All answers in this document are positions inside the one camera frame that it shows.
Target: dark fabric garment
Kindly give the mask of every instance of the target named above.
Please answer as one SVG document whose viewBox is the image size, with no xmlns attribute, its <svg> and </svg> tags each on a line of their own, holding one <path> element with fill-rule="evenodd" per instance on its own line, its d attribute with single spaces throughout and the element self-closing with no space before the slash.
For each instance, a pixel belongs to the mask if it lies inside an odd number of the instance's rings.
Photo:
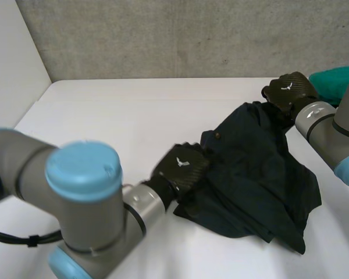
<svg viewBox="0 0 349 279">
<path fill-rule="evenodd" d="M 211 168 L 174 213 L 225 237 L 277 237 L 303 254 L 304 229 L 321 205 L 315 175 L 289 153 L 292 121 L 269 103 L 245 103 L 202 134 Z"/>
</svg>

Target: green towel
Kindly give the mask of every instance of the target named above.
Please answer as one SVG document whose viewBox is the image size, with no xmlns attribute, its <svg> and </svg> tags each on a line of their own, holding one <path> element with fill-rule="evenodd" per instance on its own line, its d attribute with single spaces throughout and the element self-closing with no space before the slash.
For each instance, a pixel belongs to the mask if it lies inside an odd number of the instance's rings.
<svg viewBox="0 0 349 279">
<path fill-rule="evenodd" d="M 314 73 L 309 77 L 321 100 L 339 105 L 349 85 L 349 67 Z"/>
</svg>

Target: gray robot arm segment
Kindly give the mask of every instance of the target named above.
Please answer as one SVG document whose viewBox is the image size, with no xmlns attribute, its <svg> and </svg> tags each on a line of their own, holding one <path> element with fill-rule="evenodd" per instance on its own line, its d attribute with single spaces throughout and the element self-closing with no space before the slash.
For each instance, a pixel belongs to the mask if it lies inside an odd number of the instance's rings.
<svg viewBox="0 0 349 279">
<path fill-rule="evenodd" d="M 349 185 L 349 86 L 336 110 L 326 102 L 304 107 L 295 126 L 335 175 Z"/>
<path fill-rule="evenodd" d="M 58 149 L 0 130 L 2 185 L 59 221 L 64 242 L 49 257 L 59 278 L 105 278 L 165 214 L 161 197 L 147 185 L 123 196 L 114 152 L 85 142 Z"/>
</svg>

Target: white table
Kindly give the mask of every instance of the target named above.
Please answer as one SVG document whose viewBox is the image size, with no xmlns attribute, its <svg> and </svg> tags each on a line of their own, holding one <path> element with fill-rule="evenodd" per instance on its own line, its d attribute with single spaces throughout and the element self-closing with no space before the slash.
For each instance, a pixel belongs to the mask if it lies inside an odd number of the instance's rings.
<svg viewBox="0 0 349 279">
<path fill-rule="evenodd" d="M 243 102 L 263 101 L 260 91 L 269 80 L 61 81 L 16 128 L 55 145 L 105 141 L 120 155 L 124 182 L 134 184 L 149 176 L 174 143 L 199 141 L 202 131 L 215 128 Z M 317 175 L 322 194 L 323 205 L 310 214 L 305 230 L 305 255 L 277 241 L 221 237 L 170 210 L 109 278 L 349 279 L 349 187 L 295 128 L 287 138 L 291 153 Z M 57 228 L 53 217 L 15 198 L 0 203 L 1 231 L 25 237 Z M 0 244 L 0 279 L 54 279 L 47 265 L 54 246 Z"/>
</svg>

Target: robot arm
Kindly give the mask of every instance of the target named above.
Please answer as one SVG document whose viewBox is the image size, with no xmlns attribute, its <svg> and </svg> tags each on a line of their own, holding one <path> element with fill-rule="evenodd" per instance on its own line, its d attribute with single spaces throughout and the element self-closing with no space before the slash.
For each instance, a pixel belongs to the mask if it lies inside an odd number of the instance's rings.
<svg viewBox="0 0 349 279">
<path fill-rule="evenodd" d="M 49 265 L 59 279 L 102 279 L 191 188 L 187 178 L 201 178 L 208 161 L 191 147 L 176 145 L 149 181 L 123 195 L 122 168 L 111 147 L 76 142 L 58 149 L 0 130 L 0 199 L 12 194 L 58 219 L 63 241 Z M 187 173 L 178 157 L 191 164 Z"/>
<path fill-rule="evenodd" d="M 283 112 L 285 109 L 290 110 L 297 130 L 335 175 L 349 185 L 349 86 L 336 110 L 330 104 L 316 98 L 312 93 L 314 88 L 309 86 L 305 77 L 304 79 L 294 79 L 292 86 L 296 84 L 296 90 L 282 92 L 273 88 L 265 94 L 263 90 L 263 95 Z"/>
</svg>

